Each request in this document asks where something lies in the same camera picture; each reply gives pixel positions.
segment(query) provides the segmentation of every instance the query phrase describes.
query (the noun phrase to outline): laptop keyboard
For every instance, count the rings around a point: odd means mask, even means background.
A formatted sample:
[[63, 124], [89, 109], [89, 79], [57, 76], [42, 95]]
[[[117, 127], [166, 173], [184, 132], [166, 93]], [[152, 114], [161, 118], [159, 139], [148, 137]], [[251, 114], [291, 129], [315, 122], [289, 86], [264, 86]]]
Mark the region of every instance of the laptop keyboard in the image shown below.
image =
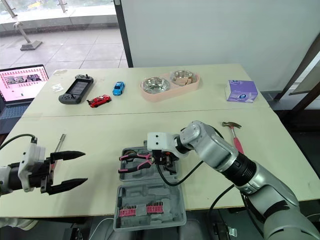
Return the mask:
[[29, 105], [6, 107], [0, 115], [0, 119], [20, 118], [28, 106]]

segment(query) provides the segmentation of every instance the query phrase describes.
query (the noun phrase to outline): pliers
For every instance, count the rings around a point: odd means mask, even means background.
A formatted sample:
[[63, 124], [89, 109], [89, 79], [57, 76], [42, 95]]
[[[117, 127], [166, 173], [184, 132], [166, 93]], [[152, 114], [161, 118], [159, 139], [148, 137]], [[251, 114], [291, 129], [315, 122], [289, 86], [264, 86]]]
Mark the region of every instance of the pliers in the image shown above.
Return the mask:
[[145, 161], [135, 167], [119, 169], [118, 173], [119, 174], [127, 174], [127, 173], [136, 172], [141, 169], [148, 169], [152, 165], [152, 162], [149, 160], [151, 158], [152, 158], [152, 155], [150, 153], [148, 153], [147, 155], [130, 153], [130, 154], [121, 156], [121, 157], [119, 157], [120, 161], [132, 162], [134, 159], [145, 159]]

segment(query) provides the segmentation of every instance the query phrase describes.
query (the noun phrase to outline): stainless steel bowl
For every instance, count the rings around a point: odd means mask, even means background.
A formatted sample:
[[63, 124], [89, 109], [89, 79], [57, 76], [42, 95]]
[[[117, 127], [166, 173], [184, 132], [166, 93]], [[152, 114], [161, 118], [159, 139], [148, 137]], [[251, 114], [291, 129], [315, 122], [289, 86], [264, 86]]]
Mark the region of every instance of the stainless steel bowl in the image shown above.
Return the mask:
[[143, 90], [149, 94], [158, 94], [170, 89], [170, 84], [162, 77], [150, 77], [143, 81]]
[[[187, 78], [188, 81], [187, 82], [179, 81], [179, 80], [182, 80], [184, 78]], [[175, 85], [185, 86], [185, 85], [188, 85], [188, 84], [195, 83], [196, 82], [196, 76], [190, 71], [179, 70], [179, 71], [173, 72], [173, 74], [171, 75], [171, 81]]]

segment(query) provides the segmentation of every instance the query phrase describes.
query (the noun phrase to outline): blue toy car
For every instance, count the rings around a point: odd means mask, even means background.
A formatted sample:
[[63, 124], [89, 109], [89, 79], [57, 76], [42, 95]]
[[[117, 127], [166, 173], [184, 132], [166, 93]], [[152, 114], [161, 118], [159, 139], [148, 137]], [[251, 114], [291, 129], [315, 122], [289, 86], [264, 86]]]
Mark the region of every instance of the blue toy car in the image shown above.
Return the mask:
[[125, 83], [123, 81], [117, 81], [113, 88], [113, 95], [120, 96], [125, 89]]

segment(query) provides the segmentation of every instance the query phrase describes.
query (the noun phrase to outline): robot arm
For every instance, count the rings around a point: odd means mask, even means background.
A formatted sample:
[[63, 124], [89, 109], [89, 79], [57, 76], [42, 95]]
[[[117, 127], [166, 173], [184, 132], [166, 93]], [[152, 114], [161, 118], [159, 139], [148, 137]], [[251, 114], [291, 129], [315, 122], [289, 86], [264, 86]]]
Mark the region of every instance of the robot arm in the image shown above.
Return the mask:
[[28, 150], [23, 153], [21, 162], [0, 166], [0, 196], [23, 189], [25, 192], [40, 188], [41, 193], [49, 195], [69, 191], [87, 178], [76, 178], [52, 186], [54, 168], [57, 160], [70, 160], [85, 155], [80, 151], [52, 152], [45, 158], [45, 148], [37, 145], [37, 138], [31, 140]]
[[222, 173], [246, 196], [249, 208], [264, 223], [264, 239], [320, 240], [317, 229], [300, 213], [299, 202], [290, 188], [238, 152], [212, 126], [193, 121], [180, 135], [150, 132], [147, 148], [172, 152], [179, 158], [195, 150], [203, 162]]

